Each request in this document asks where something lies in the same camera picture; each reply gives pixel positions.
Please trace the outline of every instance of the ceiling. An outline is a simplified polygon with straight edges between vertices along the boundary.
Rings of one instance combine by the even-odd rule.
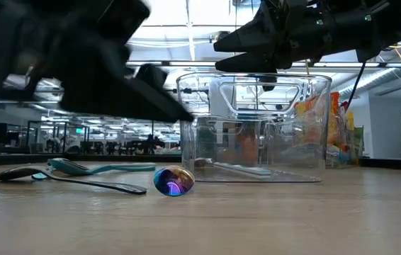
[[[212,67],[214,61],[233,56],[233,53],[215,52],[211,39],[219,31],[234,31],[250,21],[257,10],[260,0],[253,1],[254,7],[248,4],[240,8],[235,8],[230,0],[146,0],[146,2],[151,6],[152,14],[129,41],[128,45],[132,48],[130,63],[139,65],[142,62],[179,61],[170,67],[164,67],[169,72],[165,88],[175,89],[176,80],[180,76],[198,71],[214,72]],[[369,62],[401,63],[401,43],[399,47],[397,50],[400,52],[400,56],[395,50],[391,50],[389,52],[381,52],[378,57],[371,59]],[[312,67],[309,70],[311,74],[331,77],[333,81],[332,87],[337,91],[346,91],[353,86],[360,67],[360,64],[356,63],[357,59],[354,51],[325,56],[321,59],[321,62],[324,64]],[[279,72],[306,74],[307,70],[304,65],[304,62],[296,63],[294,68],[280,70]],[[362,79],[361,81],[363,82],[358,85],[362,88],[359,93],[370,90],[378,96],[401,97],[401,77],[400,79],[388,80],[389,82],[367,88],[370,83],[375,83],[374,80],[387,75],[379,74],[378,72],[381,72],[381,70],[376,67],[366,67],[363,78],[367,79]],[[8,83],[11,86],[24,87],[24,79],[21,76],[10,76]],[[205,80],[191,84],[190,87],[192,89],[202,89],[206,88],[205,86],[208,84],[209,81]],[[60,90],[57,81],[53,80],[43,81],[39,86],[39,90],[43,91]],[[242,94],[237,94],[239,98],[252,96],[249,90],[241,91],[240,93]],[[49,118],[69,118],[70,121],[89,124],[93,128],[102,130],[123,130],[137,136],[148,133],[151,130],[150,122],[70,115],[57,109],[57,101],[61,95],[60,93],[40,93],[39,96],[45,102],[31,104],[30,107],[43,111],[46,116],[49,113]],[[272,91],[262,93],[260,96],[271,100],[272,98],[280,98],[286,95],[280,94],[278,91]],[[189,102],[187,106],[192,111],[208,111],[209,98],[205,93],[183,94],[182,99],[185,103]],[[156,124],[154,130],[160,134],[167,132],[176,134],[179,131],[179,127],[178,125]]]

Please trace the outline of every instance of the iridescent ball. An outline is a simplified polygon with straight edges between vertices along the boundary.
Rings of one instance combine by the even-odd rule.
[[[166,166],[155,172],[153,183],[166,196],[181,196],[193,188],[194,176],[181,166]]]

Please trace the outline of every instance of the clear plastic container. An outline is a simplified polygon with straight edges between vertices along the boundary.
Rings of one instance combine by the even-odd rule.
[[[208,109],[180,126],[182,165],[197,181],[322,180],[329,77],[193,73],[177,79],[178,91],[196,84],[208,90]]]

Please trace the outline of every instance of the desk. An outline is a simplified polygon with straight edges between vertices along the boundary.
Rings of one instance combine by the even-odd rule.
[[[151,186],[149,175],[87,179]],[[328,170],[325,178],[197,183],[179,198],[153,188],[131,196],[54,181],[0,183],[0,255],[401,255],[401,171]]]

